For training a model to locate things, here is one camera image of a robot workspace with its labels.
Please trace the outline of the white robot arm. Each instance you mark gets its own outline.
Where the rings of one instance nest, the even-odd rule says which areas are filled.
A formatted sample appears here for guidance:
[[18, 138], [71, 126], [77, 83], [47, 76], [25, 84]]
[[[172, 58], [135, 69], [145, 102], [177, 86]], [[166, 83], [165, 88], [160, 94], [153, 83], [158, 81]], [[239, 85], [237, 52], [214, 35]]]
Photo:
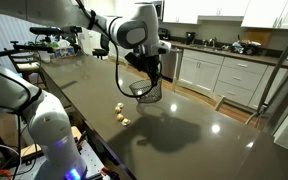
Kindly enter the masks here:
[[[170, 51], [170, 44], [158, 37], [158, 18], [150, 2], [133, 5], [124, 17], [101, 16], [76, 0], [0, 0], [0, 14], [45, 26], [80, 26], [97, 31], [125, 49], [156, 86], [158, 56]], [[0, 66], [0, 112], [17, 114], [26, 120], [29, 134], [46, 160], [34, 180], [82, 180], [87, 165], [76, 147], [68, 115], [53, 94]]]

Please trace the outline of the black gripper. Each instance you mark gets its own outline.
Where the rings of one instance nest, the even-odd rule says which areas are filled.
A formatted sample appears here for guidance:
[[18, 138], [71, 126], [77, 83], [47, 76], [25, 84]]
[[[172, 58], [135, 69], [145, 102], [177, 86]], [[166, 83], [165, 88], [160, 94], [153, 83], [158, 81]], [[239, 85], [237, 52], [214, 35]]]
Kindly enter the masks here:
[[141, 62], [144, 65], [143, 71], [147, 73], [148, 77], [152, 80], [151, 86], [157, 87], [160, 81], [160, 70], [159, 70], [159, 56], [141, 56]]

